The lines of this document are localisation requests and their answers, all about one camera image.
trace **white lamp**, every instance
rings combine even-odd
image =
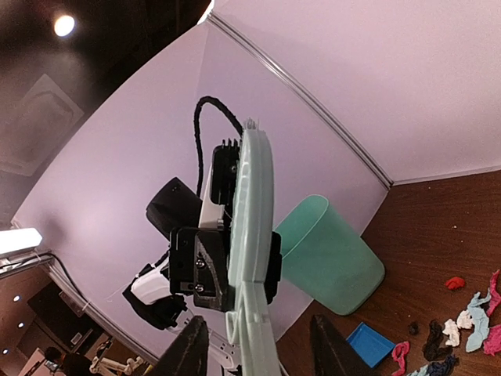
[[[36,229],[0,231],[0,257],[12,256],[23,249],[37,247],[41,235]]]

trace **blue square container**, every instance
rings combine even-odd
[[[393,342],[364,323],[360,323],[346,340],[371,368],[381,363],[395,348]]]

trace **white panel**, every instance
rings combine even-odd
[[[394,180],[501,166],[501,8],[486,0],[216,2]]]
[[[253,117],[269,134],[276,223],[307,195],[320,193],[362,231],[386,194],[287,87],[219,31],[207,36],[211,27],[190,31],[122,85],[49,166],[15,218],[40,231],[94,306],[157,355],[173,336],[136,317],[121,291],[167,247],[145,217],[155,193],[174,176],[196,188],[193,112],[200,96],[220,97],[240,120]],[[206,168],[213,147],[237,137],[209,106],[201,134]],[[272,304],[277,337],[310,301],[281,283]],[[221,313],[194,311],[225,334]]]

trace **green plastic bin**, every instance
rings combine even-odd
[[[384,278],[384,266],[322,196],[305,198],[276,232],[283,277],[338,315],[353,313]]]

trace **ceiling light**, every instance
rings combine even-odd
[[[37,247],[40,243],[41,235],[36,229],[0,231],[0,255]]]
[[[211,4],[209,4],[207,9],[205,9],[204,14],[202,15],[202,17],[198,20],[198,22],[196,24],[200,25],[201,23],[203,23],[207,19],[207,17],[209,17],[209,14],[211,14],[212,9],[214,9],[214,0],[211,0]]]
[[[72,16],[61,16],[54,23],[54,31],[59,37],[66,37],[75,27],[75,19]]]

